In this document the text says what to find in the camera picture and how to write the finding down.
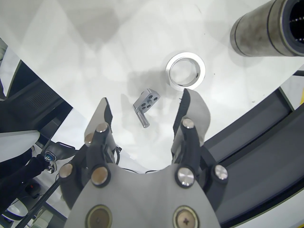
metal bracket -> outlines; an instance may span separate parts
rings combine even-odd
[[[146,113],[159,98],[160,95],[155,90],[146,89],[133,104],[133,109],[144,128],[150,126],[144,113]]]

bolt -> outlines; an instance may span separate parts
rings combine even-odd
[[[186,167],[181,167],[178,169],[177,178],[179,182],[185,187],[190,187],[194,183],[194,175],[192,171]]]
[[[90,133],[90,134],[88,134],[88,135],[85,136],[85,145],[87,147],[89,147],[91,145],[92,139],[93,139],[93,135],[94,135],[94,133]]]
[[[108,178],[108,170],[106,167],[98,167],[91,176],[91,181],[94,185],[102,185]]]
[[[96,131],[99,133],[105,132],[108,128],[108,124],[107,123],[101,123],[96,127]]]
[[[214,172],[215,172],[215,175],[221,180],[225,180],[228,178],[228,172],[227,172],[226,168],[221,166],[220,164],[215,166]]]
[[[59,177],[67,178],[69,175],[71,175],[72,171],[73,171],[73,165],[65,164],[59,170]]]
[[[186,118],[183,120],[183,126],[185,126],[186,128],[194,128],[194,123],[191,119]]]

black sleeve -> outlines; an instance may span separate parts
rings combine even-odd
[[[48,167],[49,163],[41,154],[32,157],[27,165],[4,178],[0,183],[0,214],[2,214],[22,189],[22,184],[40,175]]]

round metal cap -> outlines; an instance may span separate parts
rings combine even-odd
[[[91,145],[92,139],[93,139],[93,135],[94,135],[94,133],[90,133],[90,134],[86,135],[86,137],[85,137],[85,145],[87,147],[89,147]]]
[[[86,218],[87,228],[110,228],[112,225],[112,213],[105,205],[93,207]]]
[[[108,178],[108,170],[106,167],[98,167],[91,176],[91,181],[94,185],[102,185]]]
[[[59,177],[67,178],[69,175],[71,175],[72,171],[73,171],[73,165],[65,164],[59,170]]]
[[[191,119],[186,118],[183,120],[183,126],[185,126],[186,128],[194,128],[194,123]]]
[[[179,168],[177,178],[179,182],[186,187],[190,187],[194,183],[194,175],[192,171],[186,167]]]
[[[174,212],[173,224],[175,228],[198,228],[199,220],[190,207],[181,206]]]
[[[214,172],[215,172],[215,175],[221,180],[225,180],[228,178],[228,172],[227,172],[226,168],[221,166],[220,164],[215,166]]]
[[[100,123],[99,125],[97,125],[96,127],[96,131],[101,133],[101,132],[105,132],[108,128],[108,124],[107,123]]]

metal ring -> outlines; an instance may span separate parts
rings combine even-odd
[[[189,61],[195,65],[196,76],[188,84],[178,84],[171,77],[172,67],[180,61]],[[184,89],[193,90],[202,83],[206,74],[206,67],[202,58],[200,58],[197,54],[191,52],[183,52],[175,55],[169,60],[165,71],[167,83],[175,90],[184,91]]]

